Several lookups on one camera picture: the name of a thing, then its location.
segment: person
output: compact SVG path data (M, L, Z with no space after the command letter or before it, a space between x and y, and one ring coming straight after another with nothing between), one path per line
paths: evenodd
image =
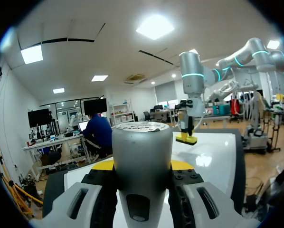
M104 158L112 154L112 128L104 117L95 110L88 113L90 120L82 134L89 141L86 143L92 156Z

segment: yellow stripe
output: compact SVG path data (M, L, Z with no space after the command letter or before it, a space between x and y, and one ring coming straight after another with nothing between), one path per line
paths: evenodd
M114 161L102 161L92 167L93 170L113 170ZM171 160L173 170L192 170L194 167L184 161Z
M194 167L184 161L171 160L172 170L193 170Z

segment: ceiling light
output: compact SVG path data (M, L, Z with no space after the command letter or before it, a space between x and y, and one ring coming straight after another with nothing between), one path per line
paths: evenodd
M153 15L147 18L136 30L136 32L156 40L171 31L175 28L172 24L164 17L160 15Z
M266 47L269 49L277 49L279 44L280 44L279 41L270 40Z
M59 94L59 93L63 93L63 92L65 92L64 88L54 89L54 90L53 90L53 93L54 93L54 94Z
M43 60L41 45L21 50L21 53L25 64L34 63Z
M198 54L198 52L196 51L196 49L192 49L192 50L190 50L189 52L193 52L193 53Z
M95 75L91 81L92 82L103 82L107 77L108 75Z

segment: label on cylinder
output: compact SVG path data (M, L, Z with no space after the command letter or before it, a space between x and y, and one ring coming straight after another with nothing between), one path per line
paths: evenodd
M135 123L121 123L116 126L117 129L132 131L132 132L154 132L160 131L169 126L164 123L157 122L135 122Z

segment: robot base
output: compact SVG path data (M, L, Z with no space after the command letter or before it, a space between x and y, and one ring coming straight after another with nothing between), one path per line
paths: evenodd
M195 144L197 143L197 137L188 136L188 137L186 138L186 140L183 141L181 134L178 134L178 135L176 136L176 141L177 141L177 142L180 142L180 143L185 143L185 144L188 144L188 145L192 145L192 146L193 146L193 145L195 145Z
M267 145L267 134L263 133L261 136L255 136L253 133L249 134L248 145L244 148L245 150L264 150Z

